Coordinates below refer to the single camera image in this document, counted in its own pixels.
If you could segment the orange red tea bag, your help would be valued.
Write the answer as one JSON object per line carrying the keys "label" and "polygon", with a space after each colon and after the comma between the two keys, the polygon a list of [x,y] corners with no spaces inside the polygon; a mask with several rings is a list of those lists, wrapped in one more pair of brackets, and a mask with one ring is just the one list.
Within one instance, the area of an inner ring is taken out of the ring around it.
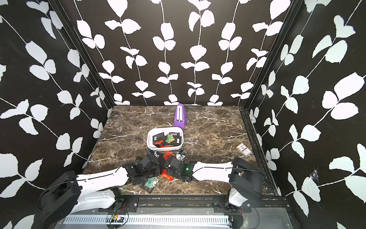
{"label": "orange red tea bag", "polygon": [[163,142],[163,141],[153,143],[153,145],[154,145],[155,147],[157,147],[157,148],[168,148],[168,147],[173,147],[173,145],[168,144],[168,143]]}

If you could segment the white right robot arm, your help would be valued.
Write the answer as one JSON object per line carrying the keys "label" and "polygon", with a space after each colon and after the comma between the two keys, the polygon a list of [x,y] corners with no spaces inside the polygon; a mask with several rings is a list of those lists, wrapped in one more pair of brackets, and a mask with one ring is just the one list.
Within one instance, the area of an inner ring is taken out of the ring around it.
{"label": "white right robot arm", "polygon": [[227,202],[241,207],[246,201],[261,200],[266,175],[261,170],[235,157],[232,162],[208,164],[198,161],[185,163],[170,156],[163,166],[161,176],[169,180],[177,178],[182,182],[220,181],[232,186]]}

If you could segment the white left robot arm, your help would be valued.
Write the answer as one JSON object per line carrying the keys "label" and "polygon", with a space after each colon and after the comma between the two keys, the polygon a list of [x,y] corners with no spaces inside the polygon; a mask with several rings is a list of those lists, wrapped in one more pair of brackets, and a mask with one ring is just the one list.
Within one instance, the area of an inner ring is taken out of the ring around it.
{"label": "white left robot arm", "polygon": [[37,205],[42,211],[43,221],[51,224],[77,211],[107,209],[117,200],[117,187],[130,183],[142,184],[151,177],[160,176],[165,162],[164,154],[154,151],[142,160],[105,172],[87,175],[65,172],[38,198]]}

